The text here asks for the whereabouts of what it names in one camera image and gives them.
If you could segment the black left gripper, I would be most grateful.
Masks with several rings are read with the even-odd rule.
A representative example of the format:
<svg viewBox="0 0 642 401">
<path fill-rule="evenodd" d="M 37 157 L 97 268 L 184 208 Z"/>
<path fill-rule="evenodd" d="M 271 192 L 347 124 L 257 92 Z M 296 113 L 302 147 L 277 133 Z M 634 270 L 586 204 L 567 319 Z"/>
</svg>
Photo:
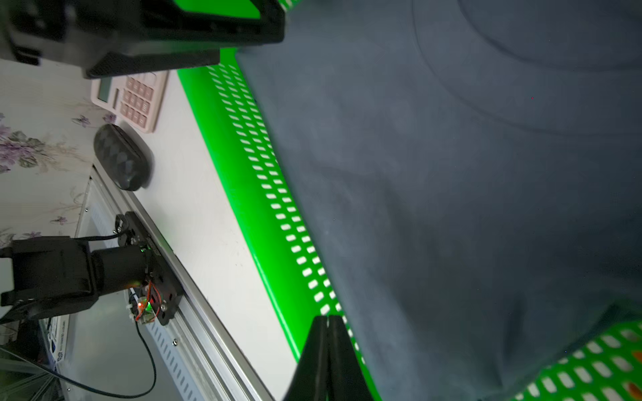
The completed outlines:
<svg viewBox="0 0 642 401">
<path fill-rule="evenodd" d="M 1 57 L 73 65 L 87 79 L 217 65 L 224 48 L 280 43 L 285 11 L 256 18 L 195 12 L 176 1 L 3 1 Z"/>
</svg>

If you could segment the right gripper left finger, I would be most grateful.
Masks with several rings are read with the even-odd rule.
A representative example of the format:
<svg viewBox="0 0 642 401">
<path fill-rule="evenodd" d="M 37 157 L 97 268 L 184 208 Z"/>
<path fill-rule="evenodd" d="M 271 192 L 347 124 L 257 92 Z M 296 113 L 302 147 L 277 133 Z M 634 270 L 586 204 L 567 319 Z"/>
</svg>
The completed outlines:
<svg viewBox="0 0 642 401">
<path fill-rule="evenodd" d="M 327 399 L 328 328 L 328 317 L 319 316 L 313 320 L 284 401 L 322 401 Z"/>
</svg>

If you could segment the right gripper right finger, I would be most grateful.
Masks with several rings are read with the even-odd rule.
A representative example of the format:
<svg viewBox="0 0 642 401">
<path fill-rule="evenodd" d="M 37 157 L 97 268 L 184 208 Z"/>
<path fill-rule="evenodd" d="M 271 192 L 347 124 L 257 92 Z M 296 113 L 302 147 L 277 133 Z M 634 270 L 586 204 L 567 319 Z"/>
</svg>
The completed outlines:
<svg viewBox="0 0 642 401">
<path fill-rule="evenodd" d="M 344 321 L 329 317 L 329 400 L 373 401 Z"/>
</svg>

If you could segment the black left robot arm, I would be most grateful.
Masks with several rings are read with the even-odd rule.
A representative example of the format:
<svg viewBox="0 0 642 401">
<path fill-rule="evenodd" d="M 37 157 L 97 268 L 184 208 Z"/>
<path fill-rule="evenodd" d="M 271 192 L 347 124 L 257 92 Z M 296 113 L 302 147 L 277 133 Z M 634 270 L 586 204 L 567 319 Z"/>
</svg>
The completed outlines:
<svg viewBox="0 0 642 401">
<path fill-rule="evenodd" d="M 1 56 L 79 67 L 100 104 L 143 133 L 152 132 L 170 70 L 215 65 L 224 48 L 278 43 L 285 13 L 256 1 L 254 17 L 221 15 L 177 1 L 4 1 Z M 116 218 L 118 247 L 92 250 L 87 237 L 12 240 L 13 289 L 1 295 L 4 322 L 45 319 L 91 308 L 104 295 L 144 287 L 139 312 L 167 324 L 183 290 L 132 212 Z"/>
</svg>

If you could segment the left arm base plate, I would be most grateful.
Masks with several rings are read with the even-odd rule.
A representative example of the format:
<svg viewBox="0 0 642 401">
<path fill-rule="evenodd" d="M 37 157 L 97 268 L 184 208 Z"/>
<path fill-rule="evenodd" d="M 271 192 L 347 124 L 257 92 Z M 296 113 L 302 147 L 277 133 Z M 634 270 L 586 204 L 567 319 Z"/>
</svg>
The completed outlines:
<svg viewBox="0 0 642 401">
<path fill-rule="evenodd" d="M 156 318 L 153 322 L 167 326 L 174 319 L 185 295 L 169 258 L 135 212 L 118 215 L 115 225 L 119 234 L 119 248 L 129 252 L 126 266 L 140 271 L 138 266 L 142 261 L 144 277 L 136 281 L 135 292 L 146 297 L 154 307 Z"/>
</svg>

